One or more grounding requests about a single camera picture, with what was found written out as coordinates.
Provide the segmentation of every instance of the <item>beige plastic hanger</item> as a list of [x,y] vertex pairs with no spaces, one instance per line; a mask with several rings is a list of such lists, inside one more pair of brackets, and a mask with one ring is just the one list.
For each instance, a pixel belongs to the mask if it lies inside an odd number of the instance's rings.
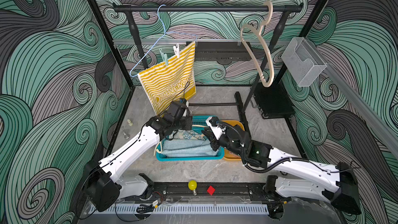
[[[268,18],[266,20],[262,20],[261,21],[258,29],[254,28],[250,24],[244,24],[242,26],[242,28],[240,29],[240,41],[243,43],[243,45],[245,46],[246,50],[249,52],[249,54],[251,56],[251,59],[253,60],[254,65],[256,66],[258,74],[260,75],[261,83],[263,84],[264,87],[269,87],[269,86],[271,86],[273,78],[274,78],[274,70],[273,70],[273,64],[272,64],[272,59],[271,59],[271,52],[269,52],[268,45],[264,41],[264,38],[261,36],[261,32],[262,32],[264,26],[266,26],[268,24],[268,22],[271,20],[272,12],[273,12],[273,6],[272,6],[272,2],[270,0],[265,1],[263,3],[263,5],[268,6]],[[268,59],[268,64],[269,64],[269,80],[268,80],[268,82],[266,82],[266,79],[264,78],[264,74],[263,74],[260,66],[258,65],[256,57],[254,56],[253,52],[251,51],[249,45],[243,39],[243,29],[244,28],[250,29],[251,32],[253,32],[256,35],[256,37],[260,41],[262,47],[264,48],[264,51],[266,53],[266,57]]]

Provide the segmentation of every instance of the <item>swirl pattern wallpaper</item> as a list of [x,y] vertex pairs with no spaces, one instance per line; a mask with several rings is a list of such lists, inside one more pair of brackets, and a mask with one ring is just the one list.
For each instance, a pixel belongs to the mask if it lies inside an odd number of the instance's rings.
[[[107,26],[113,38],[132,38],[127,25],[126,15],[116,13],[112,3],[117,5],[262,5],[266,0],[96,0]],[[304,3],[303,10],[292,13],[286,22],[286,28],[281,39],[296,37],[311,14],[316,0],[272,0],[274,5],[299,5]],[[161,12],[160,17],[165,23],[166,31],[182,32],[186,34],[172,33],[167,38],[226,38],[239,39],[240,28],[243,24],[250,23],[256,26],[267,16],[267,12]],[[134,12],[135,22],[138,25],[141,38],[159,38],[163,34],[163,27],[156,12]],[[271,39],[273,30],[279,21],[281,12],[274,12],[270,24],[268,24],[262,36]],[[244,33],[244,38],[255,38],[253,33]],[[151,46],[143,45],[146,52]],[[118,46],[124,59],[127,70],[130,71],[139,61],[136,46]],[[155,46],[147,55],[148,65],[152,66],[162,61],[159,49],[162,48],[168,56],[174,55],[171,45]],[[261,46],[254,46],[254,53],[259,62],[264,57]],[[275,73],[282,66],[281,55],[285,51],[284,46],[274,49]],[[137,65],[132,74],[137,74],[143,69],[142,64]],[[249,85],[256,77],[256,68],[253,62],[231,62],[228,65],[219,64],[216,61],[197,61],[194,64],[195,82],[197,84],[222,84],[222,85]],[[268,66],[265,68],[265,77],[269,75]],[[137,78],[132,78],[134,84],[139,85]]]
[[[398,135],[398,0],[329,0],[307,36]],[[348,223],[398,221],[398,161],[326,74],[311,87],[283,84],[292,125],[309,159],[360,166],[361,215]]]
[[0,40],[0,222],[71,223],[129,87],[86,0],[0,0]]

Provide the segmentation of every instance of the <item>white cable tray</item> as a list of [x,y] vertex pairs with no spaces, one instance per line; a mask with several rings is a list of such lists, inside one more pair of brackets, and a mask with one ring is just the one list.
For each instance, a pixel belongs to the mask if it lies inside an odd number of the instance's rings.
[[[139,203],[121,203],[117,205],[117,214],[137,214],[136,209]],[[90,213],[95,211],[91,205]],[[112,205],[103,212],[94,212],[93,214],[115,214],[115,205]],[[263,204],[167,204],[163,203],[157,207],[151,214],[264,214],[268,215],[267,205]]]

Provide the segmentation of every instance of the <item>clothes rack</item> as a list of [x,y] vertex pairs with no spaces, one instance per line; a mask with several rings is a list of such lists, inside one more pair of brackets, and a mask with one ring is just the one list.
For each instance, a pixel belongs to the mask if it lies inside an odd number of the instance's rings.
[[[301,12],[303,7],[303,3],[299,5],[275,5],[273,7],[274,12],[282,12],[282,15],[274,29],[271,41],[269,42],[268,48],[272,53],[273,48],[277,44],[283,30],[285,29],[285,24],[287,18],[292,12]],[[134,21],[134,17],[132,12],[156,12],[158,10],[157,6],[136,6],[136,5],[116,5],[113,4],[113,9],[115,12],[122,12],[126,14],[127,22],[129,25],[130,33],[134,39],[134,44],[137,46],[138,53],[140,57],[144,56],[144,50],[142,48],[142,42],[139,35],[137,24]],[[251,12],[251,11],[268,11],[268,7],[264,5],[256,5],[256,6],[229,6],[229,5],[222,5],[222,6],[163,6],[159,9],[159,11],[171,12],[229,12],[229,11],[243,11],[243,12]],[[144,69],[148,68],[148,63],[146,59],[142,60],[142,64]],[[263,59],[261,62],[260,68],[264,70],[267,64],[267,59]],[[248,121],[246,119],[246,108],[253,96],[254,90],[260,80],[260,76],[256,75],[255,82],[251,85],[249,95],[245,101],[242,102],[241,96],[239,92],[235,92],[235,102],[222,102],[222,103],[190,103],[190,106],[237,106],[238,114],[239,114],[239,121],[242,122],[245,130],[250,133]]]
[[[142,45],[153,45],[157,38],[141,38]],[[192,42],[193,38],[190,39],[178,39],[178,38],[162,38],[158,41],[158,45],[186,45],[187,42]],[[258,39],[245,39],[246,42],[250,42],[251,45],[261,45]],[[289,39],[279,39],[276,45],[278,46],[288,46],[292,38]],[[198,39],[199,42],[240,42],[240,39]],[[265,42],[269,45],[270,39],[265,39]],[[114,45],[135,45],[134,39],[128,38],[115,38],[113,39]]]

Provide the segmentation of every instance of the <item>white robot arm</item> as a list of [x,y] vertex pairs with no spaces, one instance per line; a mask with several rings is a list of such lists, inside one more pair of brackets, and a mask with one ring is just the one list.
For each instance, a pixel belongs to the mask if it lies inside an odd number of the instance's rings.
[[[121,175],[139,156],[173,131],[191,129],[192,116],[186,116],[187,105],[185,99],[173,101],[163,117],[152,117],[123,147],[99,162],[86,164],[88,180],[84,190],[98,211],[106,210],[118,198],[131,195],[147,198],[152,193],[153,182],[144,174],[129,179],[121,179]],[[217,117],[209,117],[206,123],[209,127],[202,133],[210,140],[213,150],[221,146],[241,156],[244,166],[252,172],[265,173],[275,169],[302,178],[268,176],[264,191],[269,199],[313,198],[329,202],[348,213],[360,213],[356,177],[347,164],[336,166],[295,157],[251,140],[239,126],[233,127]]]

